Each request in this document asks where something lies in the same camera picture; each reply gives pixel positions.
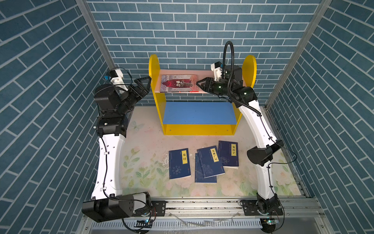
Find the yellow pink blue bookshelf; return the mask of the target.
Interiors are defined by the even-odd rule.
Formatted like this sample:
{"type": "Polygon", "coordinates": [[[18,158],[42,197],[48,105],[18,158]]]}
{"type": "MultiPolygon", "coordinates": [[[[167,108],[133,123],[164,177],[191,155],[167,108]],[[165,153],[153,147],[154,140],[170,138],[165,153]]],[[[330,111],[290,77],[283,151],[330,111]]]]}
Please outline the yellow pink blue bookshelf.
{"type": "Polygon", "coordinates": [[[151,88],[163,133],[167,136],[232,136],[243,114],[229,102],[167,101],[160,91],[161,76],[194,74],[197,78],[212,77],[211,71],[162,70],[157,55],[149,60],[151,88]]]}

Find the red illustrated cover book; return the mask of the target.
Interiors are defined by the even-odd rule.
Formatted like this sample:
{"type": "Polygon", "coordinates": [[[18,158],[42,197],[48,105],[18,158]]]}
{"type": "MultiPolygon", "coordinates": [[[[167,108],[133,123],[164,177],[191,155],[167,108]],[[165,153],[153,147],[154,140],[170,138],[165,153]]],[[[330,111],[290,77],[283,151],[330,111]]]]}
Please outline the red illustrated cover book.
{"type": "Polygon", "coordinates": [[[161,93],[199,92],[196,75],[162,75],[161,93]]]}

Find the green circuit board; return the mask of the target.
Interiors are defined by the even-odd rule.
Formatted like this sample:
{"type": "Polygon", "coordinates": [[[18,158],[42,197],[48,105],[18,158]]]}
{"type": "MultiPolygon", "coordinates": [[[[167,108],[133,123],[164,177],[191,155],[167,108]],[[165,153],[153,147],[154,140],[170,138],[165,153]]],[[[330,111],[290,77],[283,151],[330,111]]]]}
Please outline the green circuit board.
{"type": "Polygon", "coordinates": [[[146,229],[146,228],[152,228],[153,227],[153,220],[149,220],[149,219],[146,219],[146,220],[136,220],[136,223],[135,223],[135,226],[134,228],[137,228],[137,229],[146,229]]]}
{"type": "Polygon", "coordinates": [[[276,230],[276,221],[274,219],[260,219],[261,231],[267,234],[271,234],[276,230]]]}

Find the left green circuit board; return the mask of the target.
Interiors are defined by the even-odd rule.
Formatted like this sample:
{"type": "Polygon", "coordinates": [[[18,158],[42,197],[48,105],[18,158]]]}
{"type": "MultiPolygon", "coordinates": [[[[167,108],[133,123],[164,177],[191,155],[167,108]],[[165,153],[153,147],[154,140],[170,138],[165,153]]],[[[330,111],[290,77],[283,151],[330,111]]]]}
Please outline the left green circuit board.
{"type": "Polygon", "coordinates": [[[146,220],[136,220],[136,223],[135,223],[135,226],[134,228],[137,228],[137,229],[146,229],[146,228],[152,228],[153,227],[153,220],[149,220],[149,219],[146,219],[146,220]]]}

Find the navy book far left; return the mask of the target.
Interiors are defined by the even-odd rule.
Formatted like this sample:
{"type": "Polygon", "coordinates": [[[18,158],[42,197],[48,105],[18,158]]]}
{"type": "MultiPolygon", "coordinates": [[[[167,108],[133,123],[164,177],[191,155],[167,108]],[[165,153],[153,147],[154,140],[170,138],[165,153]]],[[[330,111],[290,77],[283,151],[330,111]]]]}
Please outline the navy book far left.
{"type": "Polygon", "coordinates": [[[188,148],[169,151],[168,164],[169,179],[178,179],[191,176],[188,148]]]}

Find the navy book bottom centre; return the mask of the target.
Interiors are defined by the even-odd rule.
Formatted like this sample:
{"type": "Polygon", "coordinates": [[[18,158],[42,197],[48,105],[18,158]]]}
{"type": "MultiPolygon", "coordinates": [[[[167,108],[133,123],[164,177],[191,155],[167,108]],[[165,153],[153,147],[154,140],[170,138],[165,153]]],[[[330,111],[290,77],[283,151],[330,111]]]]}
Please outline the navy book bottom centre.
{"type": "Polygon", "coordinates": [[[198,153],[195,154],[195,183],[217,183],[215,176],[204,178],[198,153]]]}

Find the floral table mat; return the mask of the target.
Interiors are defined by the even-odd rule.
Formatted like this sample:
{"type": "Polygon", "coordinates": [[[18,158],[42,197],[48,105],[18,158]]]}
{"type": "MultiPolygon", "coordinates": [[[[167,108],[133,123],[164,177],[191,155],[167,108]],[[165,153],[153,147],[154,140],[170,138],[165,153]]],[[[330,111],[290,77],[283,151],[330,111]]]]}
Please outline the floral table mat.
{"type": "Polygon", "coordinates": [[[256,166],[246,152],[256,144],[248,124],[241,120],[233,136],[166,136],[154,106],[137,106],[127,130],[121,155],[119,182],[123,193],[149,192],[152,197],[251,197],[260,187],[256,166]],[[219,141],[239,145],[239,167],[226,168],[215,183],[197,183],[195,176],[170,179],[168,153],[187,148],[191,169],[197,150],[219,141]]]}

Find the navy book right side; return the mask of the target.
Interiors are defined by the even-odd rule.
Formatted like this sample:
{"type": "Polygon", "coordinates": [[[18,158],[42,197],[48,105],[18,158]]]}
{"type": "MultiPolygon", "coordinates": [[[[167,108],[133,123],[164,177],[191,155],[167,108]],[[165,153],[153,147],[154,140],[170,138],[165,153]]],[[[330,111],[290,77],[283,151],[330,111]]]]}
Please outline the navy book right side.
{"type": "Polygon", "coordinates": [[[218,155],[224,168],[239,168],[238,143],[231,141],[219,141],[218,155]]]}

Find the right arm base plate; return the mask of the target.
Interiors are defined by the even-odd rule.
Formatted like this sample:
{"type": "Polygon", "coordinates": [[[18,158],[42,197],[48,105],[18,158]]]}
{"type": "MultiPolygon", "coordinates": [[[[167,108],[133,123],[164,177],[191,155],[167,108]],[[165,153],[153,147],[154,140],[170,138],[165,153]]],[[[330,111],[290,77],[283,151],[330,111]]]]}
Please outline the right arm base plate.
{"type": "Polygon", "coordinates": [[[240,200],[239,205],[242,207],[245,216],[270,216],[283,215],[283,208],[280,202],[276,200],[240,200]]]}

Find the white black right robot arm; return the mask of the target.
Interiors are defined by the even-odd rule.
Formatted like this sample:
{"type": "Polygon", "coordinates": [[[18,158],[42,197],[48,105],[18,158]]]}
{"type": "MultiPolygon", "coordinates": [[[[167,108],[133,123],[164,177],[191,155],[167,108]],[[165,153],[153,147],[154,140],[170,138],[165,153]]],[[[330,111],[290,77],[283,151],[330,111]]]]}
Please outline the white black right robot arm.
{"type": "Polygon", "coordinates": [[[224,96],[239,109],[249,125],[256,141],[256,146],[247,151],[247,157],[256,166],[258,212],[268,215],[279,205],[273,186],[271,163],[273,154],[284,144],[277,140],[267,124],[253,88],[245,87],[242,81],[237,80],[241,72],[236,72],[236,68],[241,70],[236,65],[227,70],[220,62],[216,62],[211,65],[213,77],[197,81],[196,85],[206,93],[224,96]]]}

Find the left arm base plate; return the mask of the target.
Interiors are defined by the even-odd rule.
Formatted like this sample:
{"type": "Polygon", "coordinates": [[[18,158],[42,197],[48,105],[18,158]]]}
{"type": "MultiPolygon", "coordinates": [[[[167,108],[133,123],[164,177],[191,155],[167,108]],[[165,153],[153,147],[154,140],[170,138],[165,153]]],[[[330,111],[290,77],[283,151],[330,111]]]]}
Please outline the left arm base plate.
{"type": "MultiPolygon", "coordinates": [[[[167,202],[165,200],[151,201],[151,204],[148,206],[152,211],[152,216],[164,217],[165,212],[166,212],[166,204],[167,202]]],[[[144,207],[137,209],[134,212],[134,216],[142,216],[142,217],[149,216],[151,213],[149,208],[145,205],[144,207]]]]}

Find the navy book yellow label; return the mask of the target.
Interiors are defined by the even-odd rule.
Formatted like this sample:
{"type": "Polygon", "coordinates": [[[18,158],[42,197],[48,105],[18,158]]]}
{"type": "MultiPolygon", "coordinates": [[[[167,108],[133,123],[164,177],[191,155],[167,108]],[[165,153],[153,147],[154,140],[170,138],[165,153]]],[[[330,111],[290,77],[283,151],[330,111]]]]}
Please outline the navy book yellow label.
{"type": "Polygon", "coordinates": [[[210,146],[197,150],[204,178],[210,178],[225,174],[223,164],[218,155],[216,146],[210,146]]]}

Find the aluminium front rail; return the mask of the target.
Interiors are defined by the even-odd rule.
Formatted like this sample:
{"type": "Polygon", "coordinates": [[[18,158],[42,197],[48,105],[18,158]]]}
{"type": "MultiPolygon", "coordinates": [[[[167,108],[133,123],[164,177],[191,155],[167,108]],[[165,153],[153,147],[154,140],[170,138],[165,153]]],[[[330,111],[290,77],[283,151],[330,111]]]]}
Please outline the aluminium front rail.
{"type": "MultiPolygon", "coordinates": [[[[134,216],[137,209],[151,204],[151,201],[165,200],[165,216],[179,216],[187,218],[226,218],[230,215],[245,216],[240,200],[251,198],[217,198],[217,199],[156,199],[142,193],[139,195],[128,195],[119,198],[92,199],[82,204],[82,212],[96,222],[117,220],[121,218],[140,217],[134,216]]],[[[324,214],[316,199],[309,198],[281,198],[278,199],[284,214],[270,216],[256,215],[253,217],[319,217],[324,214]]]]}

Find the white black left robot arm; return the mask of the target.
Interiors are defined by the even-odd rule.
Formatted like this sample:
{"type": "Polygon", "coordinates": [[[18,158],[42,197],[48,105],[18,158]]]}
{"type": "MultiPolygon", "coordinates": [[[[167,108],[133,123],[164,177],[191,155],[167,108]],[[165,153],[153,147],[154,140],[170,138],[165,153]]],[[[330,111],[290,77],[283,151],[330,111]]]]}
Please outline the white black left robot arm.
{"type": "Polygon", "coordinates": [[[95,222],[105,222],[151,212],[148,192],[123,194],[119,181],[120,158],[125,150],[128,113],[151,89],[151,77],[136,79],[126,86],[111,83],[96,88],[94,101],[99,109],[96,133],[99,137],[99,161],[95,187],[82,212],[95,222]]]}

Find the right green circuit board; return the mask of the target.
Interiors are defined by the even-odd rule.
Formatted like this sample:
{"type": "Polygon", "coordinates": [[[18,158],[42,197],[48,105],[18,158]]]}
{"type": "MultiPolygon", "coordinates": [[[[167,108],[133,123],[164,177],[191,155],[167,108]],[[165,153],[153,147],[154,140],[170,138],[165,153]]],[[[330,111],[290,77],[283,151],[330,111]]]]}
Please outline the right green circuit board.
{"type": "Polygon", "coordinates": [[[274,219],[260,219],[261,231],[267,234],[271,234],[276,230],[276,221],[274,219]]]}

